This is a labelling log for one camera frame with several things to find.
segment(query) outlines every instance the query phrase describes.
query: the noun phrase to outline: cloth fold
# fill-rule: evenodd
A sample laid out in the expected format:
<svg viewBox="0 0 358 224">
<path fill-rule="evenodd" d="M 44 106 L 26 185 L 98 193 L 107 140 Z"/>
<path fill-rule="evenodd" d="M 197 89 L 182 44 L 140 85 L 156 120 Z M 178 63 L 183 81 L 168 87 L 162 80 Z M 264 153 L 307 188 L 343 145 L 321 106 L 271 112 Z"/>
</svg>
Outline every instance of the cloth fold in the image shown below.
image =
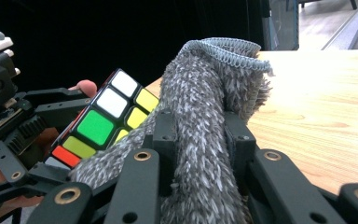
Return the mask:
<svg viewBox="0 0 358 224">
<path fill-rule="evenodd" d="M 172 195 L 161 201 L 161 223 L 247 223 L 230 167 L 224 111 L 247 122 L 268 99 L 272 68 L 257 60 L 258 51 L 257 44 L 232 38 L 187 42 L 166 67 L 156 109 L 115 145 L 79 163 L 71 179 L 96 188 L 118 176 L 128 153 L 153 133 L 157 113 L 169 108 L 178 161 Z"/>
</svg>

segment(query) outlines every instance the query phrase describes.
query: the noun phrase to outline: table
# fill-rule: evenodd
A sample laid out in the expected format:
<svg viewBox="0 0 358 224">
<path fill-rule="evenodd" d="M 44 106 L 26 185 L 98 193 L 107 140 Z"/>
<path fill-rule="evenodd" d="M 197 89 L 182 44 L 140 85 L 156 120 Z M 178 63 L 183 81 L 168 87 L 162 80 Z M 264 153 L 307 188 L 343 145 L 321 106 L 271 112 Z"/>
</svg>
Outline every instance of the table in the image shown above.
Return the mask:
<svg viewBox="0 0 358 224">
<path fill-rule="evenodd" d="M 314 185 L 337 194 L 358 182 L 358 50 L 261 51 L 275 77 L 248 128 L 260 148 L 280 150 Z M 147 88 L 159 94 L 156 80 Z"/>
</svg>

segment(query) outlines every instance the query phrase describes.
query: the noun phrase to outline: microfiber cloth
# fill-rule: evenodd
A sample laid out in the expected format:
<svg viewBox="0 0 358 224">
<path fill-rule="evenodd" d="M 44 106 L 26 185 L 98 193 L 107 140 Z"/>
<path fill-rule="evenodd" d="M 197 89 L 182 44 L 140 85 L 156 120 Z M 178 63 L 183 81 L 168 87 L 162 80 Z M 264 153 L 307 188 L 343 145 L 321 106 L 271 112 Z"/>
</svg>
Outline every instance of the microfiber cloth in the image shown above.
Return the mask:
<svg viewBox="0 0 358 224">
<path fill-rule="evenodd" d="M 258 51 L 233 38 L 188 41 L 164 71 L 156 109 L 115 145 L 79 163 L 72 180 L 96 188 L 118 176 L 128 153 L 153 133 L 157 113 L 168 108 L 178 161 L 172 195 L 161 199 L 161 223 L 248 223 L 230 167 L 224 111 L 247 123 L 268 99 L 272 69 L 256 58 Z"/>
</svg>

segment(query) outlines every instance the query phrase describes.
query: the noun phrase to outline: floor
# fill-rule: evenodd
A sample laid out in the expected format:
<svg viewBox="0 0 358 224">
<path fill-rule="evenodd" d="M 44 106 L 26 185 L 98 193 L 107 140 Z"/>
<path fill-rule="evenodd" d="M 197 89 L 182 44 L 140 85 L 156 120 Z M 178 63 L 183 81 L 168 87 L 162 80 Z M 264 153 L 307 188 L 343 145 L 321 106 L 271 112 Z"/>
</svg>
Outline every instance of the floor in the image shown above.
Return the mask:
<svg viewBox="0 0 358 224">
<path fill-rule="evenodd" d="M 358 8 L 350 0 L 323 0 L 299 6 L 299 50 L 345 49 L 342 42 L 351 42 L 358 28 Z M 342 31 L 349 26 L 350 34 Z"/>
</svg>

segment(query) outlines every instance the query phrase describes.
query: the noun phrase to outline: fuzzy gray fabric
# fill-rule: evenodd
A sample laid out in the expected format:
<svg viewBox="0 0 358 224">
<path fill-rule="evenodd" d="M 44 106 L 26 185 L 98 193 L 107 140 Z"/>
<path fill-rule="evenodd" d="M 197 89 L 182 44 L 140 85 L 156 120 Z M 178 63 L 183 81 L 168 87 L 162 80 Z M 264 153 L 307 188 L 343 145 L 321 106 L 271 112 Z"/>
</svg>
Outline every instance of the fuzzy gray fabric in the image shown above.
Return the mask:
<svg viewBox="0 0 358 224">
<path fill-rule="evenodd" d="M 178 164 L 172 196 L 162 199 L 161 223 L 247 223 L 246 207 L 230 167 L 224 111 L 247 122 L 268 98 L 268 61 L 260 47 L 231 38 L 187 42 L 168 64 L 157 108 L 137 129 L 106 151 L 83 160 L 73 181 L 96 188 L 118 176 L 131 150 L 154 131 L 157 113 L 169 108 L 178 136 Z"/>
</svg>

